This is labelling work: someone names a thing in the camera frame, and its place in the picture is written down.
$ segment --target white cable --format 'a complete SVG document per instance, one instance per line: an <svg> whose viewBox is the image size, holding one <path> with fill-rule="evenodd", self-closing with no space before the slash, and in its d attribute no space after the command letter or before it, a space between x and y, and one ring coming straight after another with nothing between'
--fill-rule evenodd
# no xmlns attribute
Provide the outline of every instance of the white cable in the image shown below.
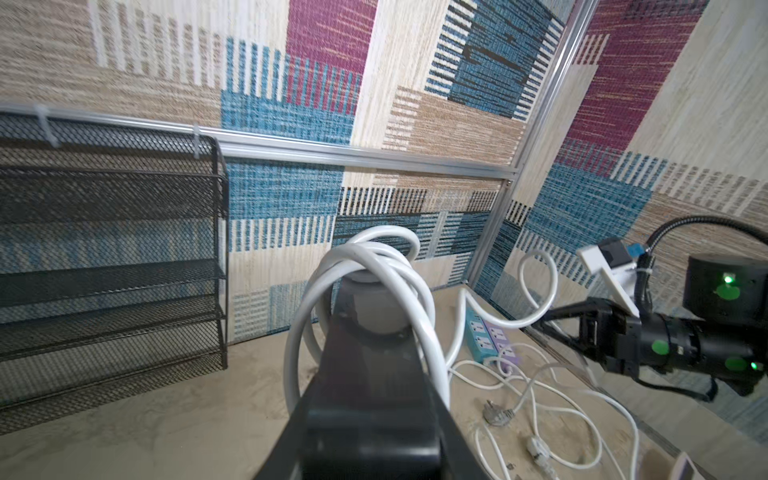
<svg viewBox="0 0 768 480"><path fill-rule="evenodd" d="M463 303L469 303L475 313L480 315L480 318L486 322L492 323L493 325L500 326L502 328L521 329L531 325L532 323L535 323L537 320L542 318L547 310L549 310L549 307L552 306L554 298L558 292L558 266L554 263L554 260L549 253L544 252L543 250L531 250L530 252L526 253L525 257L523 257L523 259L520 261L520 264L518 265L518 276L522 274L523 269L525 268L525 261L536 255L540 255L542 258L544 258L544 261L549 267L549 293L545 298L545 301L536 310L534 310L533 313L518 320L500 319L497 316L493 316L483 310L477 300L475 300L475 298L469 292L469 290L461 289L458 293L458 299L456 300L456 321L464 322L464 317L458 317L460 313L466 312L466 307L462 308Z"/></svg>
<svg viewBox="0 0 768 480"><path fill-rule="evenodd" d="M399 262L397 256L391 255L391 251L382 248L380 243L366 241L376 237L392 236L405 238L411 243L412 248L406 258L412 259L419 254L419 238L411 230L394 226L373 227L358 233L348 243L326 253L320 261L318 269L310 278L299 309L291 323L283 359L283 390L289 412L292 412L296 407L300 397L298 365L301 336L305 337L313 358L318 362L321 353L319 347L316 346L317 342L314 339L313 330L306 327L312 308L338 279L359 270L368 270L378 278L405 310L416 338L419 340L419 345L423 349L435 390L445 403L446 408L450 407L450 389L448 372L445 368L445 357L434 329L434 303L432 303L430 314L426 311L430 308L430 302L433 301L432 295L427 294L429 288L423 283L423 280L416 280L418 275L406 273L401 276L398 273L399 266L393 266L394 263L390 262L390 260ZM414 291L419 292L425 305L422 305L422 302L416 298Z"/></svg>
<svg viewBox="0 0 768 480"><path fill-rule="evenodd" d="M498 460L498 463L502 466L502 473L504 473L504 480L511 480L511 477L509 476L509 472L507 471L507 464L504 463L504 456L502 455L502 451L498 447L498 443L496 443L496 438L494 438L493 434L491 434L491 431L488 430L488 427L485 425L485 423L480 424L482 428L485 430L485 434L488 436L488 439L491 441L491 445L493 445L493 451L496 454L496 458ZM483 468L485 471L493 478L493 480L501 480L498 475L493 471L491 466L488 464L488 461L485 460L485 456L482 454L482 448L480 448L480 437L478 434L480 433L480 425L475 429L475 447L478 451L478 456L480 457L480 462L482 463Z"/></svg>
<svg viewBox="0 0 768 480"><path fill-rule="evenodd" d="M378 237L403 238L410 243L411 249L407 256L403 256L399 251L397 251L396 249L388 245L385 245L384 243L370 241ZM291 329L289 331L288 340L286 343L286 351L285 351L284 362L283 362L283 388L285 391L286 404L288 406L289 412L293 411L300 397L299 383L298 383L298 360L299 360L299 349L300 349L300 343L301 343L302 337L304 338L307 344L307 348L310 351L310 354L316 360L316 362L319 362L320 357L322 356L322 349L319 347L317 339L315 338L315 335L314 335L314 330L312 329L312 326L310 323L310 315L311 315L311 312L313 311L313 308L316 311L316 315L318 316L320 325L323 328L323 332L327 332L327 326L328 326L329 315L330 315L330 305L328 301L329 295L327 295L327 293L332 288L333 284L343 276L353 272L367 270L368 273L366 275L373 275L380 283L382 283L392 293L397 303L403 308L403 310L405 310L406 315L409 318L409 321L411 322L412 328L414 329L419 347L424 352L424 357L426 359L426 363L429 368L429 375L433 383L435 384L435 389L440 395L442 401L445 403L446 407L449 407L450 405L449 382L453 376L457 376L461 380L479 389L499 389L503 386L507 386L513 392L520 395L518 403L512 409L515 413L520 410L528 394L530 393L533 429L536 434L537 442L541 443L540 445L543 445L543 447L545 447L543 440L541 440L541 437L539 437L538 435L537 407L546 409L552 412L571 413L576 416L579 416L588 424L590 430L594 434L594 437L598 441L598 451L594 459L589 463L576 464L576 463L568 462L558 457L556 454L550 452L548 447L546 447L547 455L550 455L553 459L560 462L562 465L566 465L570 468L586 469L586 468L593 467L600 461L602 451L603 449L605 449L605 451L608 453L609 457L611 458L611 461L614 463L614 465L618 469L622 477L622 480L624 480L624 474L621 471L621 468L619 467L618 463L616 462L616 459L613 456L613 453L607 447L597 427L594 425L591 419L586 415L586 413L584 413L584 411L572 399L566 396L563 392L543 382L539 382L537 380L537 378L541 375L542 372L544 372L545 370L550 370L552 379L555 381L555 383L560 385L559 382L557 381L557 376L554 373L554 368L562 367L567 369L577 369L578 367L563 366L560 364L548 363L547 365L544 365L540 369L538 369L531 378L528 378L514 363L511 363L507 359L503 359L500 357L492 357L489 360L496 361L497 367L499 368L499 372L501 372L501 374L496 373L491 368L485 365L481 365L471 360L462 360L461 362L457 362L454 364L454 361L458 355L458 352L461 349L462 340L464 337L465 314L466 314L467 303L469 303L470 307L484 321L496 326L503 327L503 328L517 329L517 328L522 328L524 326L531 325L532 323L539 320L547 312L547 310L551 307L551 304L554 302L554 298L557 294L557 288L558 288L558 270L552 257L548 253L542 250L532 250L521 259L518 265L518 278L522 286L523 292L526 298L528 299L528 302L531 303L531 305L533 305L535 308L535 311L531 315L528 315L522 319L518 319L514 321L499 319L485 312L480 307L479 303L475 300L475 298L472 296L469 290L460 289L459 295L458 295L457 308L456 308L456 319L455 319L455 329L454 329L453 340L451 342L451 345L447 353L445 354L445 356L443 356L442 349L440 347L439 341L437 339L437 335L435 334L435 330L434 330L434 327L435 327L434 299L432 298L432 294L429 290L429 286L426 284L426 282L424 282L424 280L420 277L420 275L418 275L417 272L414 271L414 269L411 267L409 262L410 260L414 260L418 256L419 248L420 248L419 238L411 230L408 230L403 227L387 225L387 226L381 226L381 227L373 227L373 228L369 228L368 230L364 230L363 232L360 232L354 237L352 237L346 244L336 247L334 249L331 249L331 251L329 251L323 257L323 259L320 262L320 265L318 266L315 273L313 273L313 275L310 277L310 280L306 286L304 297L302 298L299 309L296 311L296 315L293 319L293 322L291 323ZM525 285L525 278L524 278L525 264L535 256L541 256L544 259L550 273L549 293L546 296L545 301L541 305L538 305L535 302L535 300L533 300L532 295L530 294L527 286ZM532 349L545 362L548 362L547 356L541 350L531 345L528 345L526 343L513 343L512 346L525 347L525 348ZM502 363L504 363L505 365L509 365L511 367L509 374L503 372L501 367ZM486 372L494 376L499 381L499 383L492 386L484 386L467 379L465 376L463 376L462 374L456 371L458 367L467 365L467 364L472 364L474 366L477 366L485 370ZM520 375L513 375L515 370L517 370L520 373ZM523 392L519 392L510 383L511 381L526 382L527 385L525 390ZM574 406L574 409L545 406L537 403L535 401L535 394L532 389L533 385L540 386L541 388L548 389L558 394L561 398L563 398L572 406ZM635 442L634 442L634 451L631 459L630 480L634 480L634 472L637 466L637 446L639 444L639 438L637 436L637 426L634 424L634 420L632 419L629 412L627 412L627 410L624 409L624 407L619 405L618 402L616 402L615 400L610 399L610 397L604 396L599 392L593 392L591 390L584 391L584 393L587 393L588 395L598 396L600 398L603 398L606 402L609 402L612 405L617 406L617 408L620 409L620 411L627 417L627 419L632 424ZM494 451L497 455L497 458L500 464L502 465L502 471L504 472L505 480L509 479L509 473L506 471L504 459L493 437L493 434L491 434L490 430L488 430L485 424L482 425L482 428L485 430L485 433L488 435L488 437L491 440L491 443L494 446ZM475 443L478 448L478 455L480 456L480 459L483 463L484 468L486 469L488 474L491 477L493 477L494 480L502 480L490 469L490 466L486 462L485 457L483 456L482 451L480 449L478 435L479 435L479 427L475 430Z"/></svg>

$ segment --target black metal mesh rack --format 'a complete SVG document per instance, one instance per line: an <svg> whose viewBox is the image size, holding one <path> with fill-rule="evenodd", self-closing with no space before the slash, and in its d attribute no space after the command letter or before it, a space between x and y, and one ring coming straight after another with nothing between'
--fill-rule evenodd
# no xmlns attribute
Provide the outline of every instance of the black metal mesh rack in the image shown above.
<svg viewBox="0 0 768 480"><path fill-rule="evenodd" d="M227 367L216 140L44 122L0 114L0 435Z"/></svg>

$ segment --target beige surface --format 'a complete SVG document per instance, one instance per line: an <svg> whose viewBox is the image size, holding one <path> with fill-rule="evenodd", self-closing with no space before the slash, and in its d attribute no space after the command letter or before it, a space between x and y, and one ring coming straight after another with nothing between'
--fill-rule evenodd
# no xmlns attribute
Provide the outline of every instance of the beige surface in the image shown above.
<svg viewBox="0 0 768 480"><path fill-rule="evenodd" d="M435 292L437 333L443 344L451 336L456 292L456 288ZM512 341L530 342L520 332L508 335ZM250 478L287 420L282 388L285 339L283 333L232 347L230 368L224 372L4 435L0 437L0 478ZM467 356L464 348L459 358ZM523 352L524 370L532 371L540 361ZM470 378L489 382L485 374L470 368L466 367ZM313 371L311 359L303 349L300 378L304 383ZM561 381L579 384L567 373ZM504 406L511 406L515 400L514 394L500 390L481 392L460 381L452 384L452 397L452 414L464 433L481 418L485 399ZM631 446L626 420L603 402L578 394L574 397L626 468ZM555 404L544 394L538 398ZM524 440L531 434L531 426L529 409L523 412L524 415L513 419L511 426L495 430L495 435L507 462L515 465L512 478L535 480L543 477L525 453ZM593 452L582 421L546 412L541 412L539 418L542 436L561 456L578 461ZM483 445L491 455L490 445L486 441ZM638 478L664 478L669 465L670 459L643 438ZM584 472L560 465L555 468L562 480L618 478L607 461Z"/></svg>

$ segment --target black cable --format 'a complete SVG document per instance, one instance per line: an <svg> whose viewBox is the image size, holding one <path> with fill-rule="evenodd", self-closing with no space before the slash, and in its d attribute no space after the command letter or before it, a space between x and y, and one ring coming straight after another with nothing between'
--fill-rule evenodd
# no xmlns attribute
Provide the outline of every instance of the black cable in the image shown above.
<svg viewBox="0 0 768 480"><path fill-rule="evenodd" d="M690 225L692 223L708 223L709 225L721 225L723 227L733 228L742 233L750 235L758 241L768 245L768 233L755 228L748 223L739 222L738 220L732 220L726 217L714 217L710 215L693 215L690 217L681 217L666 222L661 227L658 227L649 237L646 244L648 247L645 253L640 255L637 259L637 281L634 286L634 298L639 303L641 314L651 314L653 310L653 304L650 300L650 294L647 293L648 280L650 279L649 269L653 266L654 256L653 252L661 239L675 228L682 227L683 225Z"/></svg>
<svg viewBox="0 0 768 480"><path fill-rule="evenodd" d="M705 403L711 403L713 400L715 400L715 397L717 396L717 382L715 382L715 378L712 376L710 377L710 381L711 381L710 389L707 391L707 393L694 392L693 390L681 389L676 386L656 385L654 383L648 383L640 379L633 379L633 380L649 389L679 393L681 395L685 395L687 397L691 397L694 400L698 400L700 402L705 402Z"/></svg>

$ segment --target coiled white cable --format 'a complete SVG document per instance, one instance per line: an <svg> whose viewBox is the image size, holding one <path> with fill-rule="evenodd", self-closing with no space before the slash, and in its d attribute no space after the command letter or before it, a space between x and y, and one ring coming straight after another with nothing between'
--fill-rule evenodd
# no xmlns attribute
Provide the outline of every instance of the coiled white cable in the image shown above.
<svg viewBox="0 0 768 480"><path fill-rule="evenodd" d="M411 245L408 255L403 256L398 250L390 247L389 245L385 245L384 243L370 241L378 237L400 237L407 240ZM458 362L454 365L454 361L458 355L459 350L461 349L462 340L464 338L467 303L469 303L470 307L486 322L509 329L519 329L525 326L529 326L539 320L547 312L547 310L549 310L551 304L554 302L558 288L558 270L552 257L542 250L532 250L521 259L518 265L518 278L523 287L524 294L529 303L531 303L535 308L533 313L522 319L511 321L493 316L490 313L485 312L480 307L479 303L474 299L472 294L467 289L461 289L459 291L457 300L453 340L448 349L448 352L445 354L445 356L443 356L442 347L440 346L434 330L435 304L434 299L432 298L432 293L429 290L426 282L424 282L420 275L418 275L410 265L410 261L414 260L418 256L419 248L419 238L411 230L408 230L404 227L386 225L369 228L363 232L358 233L344 245L331 249L323 257L317 270L315 270L313 275L310 277L301 304L299 309L296 311L296 315L294 316L294 319L291 323L291 328L288 334L288 340L286 343L286 350L283 359L283 390L285 392L288 411L293 411L300 398L298 382L298 361L302 337L307 344L307 348L310 351L310 354L316 362L319 363L320 357L323 353L317 342L317 339L315 338L314 331L310 322L310 315L313 308L315 306L318 307L316 308L316 314L318 316L320 325L323 328L323 331L327 332L329 322L328 315L330 309L326 292L328 292L333 284L343 276L353 272L367 270L370 274L375 276L379 282L386 286L387 289L390 290L398 304L405 310L406 315L411 322L416 338L419 341L419 345L423 350L424 357L429 369L429 375L435 385L435 390L440 395L442 401L445 403L446 408L450 407L449 372L451 373L451 376L457 376L465 382L468 382L480 389L496 389L501 388L502 386L507 386L512 391L520 395L518 404L513 409L515 412L521 408L527 394L530 391L533 405L532 411L534 431L537 437L538 419L536 414L536 407L538 406L539 408L555 412L572 413L574 415L580 416L587 422L591 431L594 433L595 438L598 440L598 452L596 453L594 459L589 463L574 464L572 462L565 461L564 459L556 456L554 453L551 454L552 458L571 468L591 468L600 461L603 446L605 446L605 450L608 452L611 460L616 465L616 467L619 468L613 454L607 448L607 446L604 445L604 440L600 436L600 432L598 431L597 427L586 416L584 411L581 410L581 408L564 393L549 385L539 382L536 379L541 374L541 372L545 371L546 369L552 369L555 366L560 365L546 365L541 367L531 378L525 376L525 374L517 366L501 358L494 359L497 362L500 372L502 372L502 363L509 364L512 367L512 370L506 376L501 376L493 370L489 369L487 366L483 366L471 360L462 360L461 362ZM545 297L545 301L541 305L538 305L533 300L533 297L528 292L528 288L525 285L524 278L525 264L531 258L536 256L540 256L544 259L550 273L549 292ZM538 351L535 347L529 346L527 344L516 345L532 348L546 360L544 353L541 353L541 351ZM474 364L480 368L483 368L495 376L499 380L499 384L495 386L481 386L477 383L471 382L466 377L456 372L456 369L459 366L465 364ZM514 369L519 371L520 376L513 375ZM551 374L553 380L557 382L557 377L554 374L554 370ZM511 380L525 381L528 384L525 391L520 393L514 386L511 385L511 383L509 383ZM573 405L575 409L564 409L561 407L543 406L541 404L537 404L535 401L535 395L532 391L533 385L541 386L557 393L560 397ZM615 402L613 399L603 396L599 392L592 392L591 390L585 392L589 392L590 395L604 398L611 404L616 405L617 408L620 408L620 411L624 408L618 405L617 402ZM633 453L630 474L630 479L634 480L634 470L637 462L637 427L634 425L634 420L632 420L632 417L628 412L625 413L625 416L627 416L627 418L633 424L633 431L635 434L635 449ZM496 445L495 440L493 439L493 435L490 433L487 427L485 427L485 432L491 438L491 441L494 445L494 450L498 456L498 460L502 463L502 465L504 465L504 459L501 457L501 451L498 449L498 445ZM478 446L478 454L480 455L484 467L486 467L486 470L493 478L498 478L498 476L490 469L488 463L485 461L485 457L482 455L482 451L479 448L477 432L475 433L475 441ZM504 473L505 478L509 478L508 473Z"/></svg>

